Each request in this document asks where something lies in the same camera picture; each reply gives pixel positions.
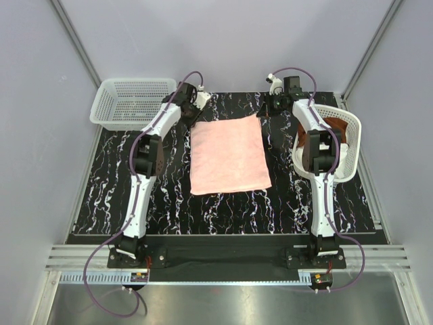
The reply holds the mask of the pink towel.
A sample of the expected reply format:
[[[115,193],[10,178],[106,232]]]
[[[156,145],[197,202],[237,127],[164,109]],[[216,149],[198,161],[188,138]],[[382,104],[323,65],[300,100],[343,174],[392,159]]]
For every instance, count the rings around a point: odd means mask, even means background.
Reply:
[[[191,194],[271,187],[260,119],[255,115],[198,122],[191,130]]]

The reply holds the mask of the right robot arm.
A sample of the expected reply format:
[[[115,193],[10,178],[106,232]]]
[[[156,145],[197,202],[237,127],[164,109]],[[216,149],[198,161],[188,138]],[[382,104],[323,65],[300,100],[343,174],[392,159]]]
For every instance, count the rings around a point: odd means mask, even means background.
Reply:
[[[313,98],[300,87],[300,77],[281,80],[269,74],[267,82],[270,90],[257,115],[270,117],[291,111],[305,132],[302,168],[311,183],[313,220],[311,239],[305,251],[299,254],[299,262],[325,268],[339,252],[332,194],[334,173],[340,162],[340,132],[334,131],[317,112]]]

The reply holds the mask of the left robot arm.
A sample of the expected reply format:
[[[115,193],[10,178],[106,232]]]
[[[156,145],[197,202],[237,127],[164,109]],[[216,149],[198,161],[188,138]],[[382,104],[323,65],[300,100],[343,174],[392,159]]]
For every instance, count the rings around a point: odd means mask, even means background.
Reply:
[[[135,138],[129,154],[131,191],[121,235],[110,251],[109,262],[138,268],[150,261],[146,250],[147,210],[157,176],[164,170],[162,142],[179,121],[192,127],[210,99],[203,85],[181,82],[166,96],[160,110]]]

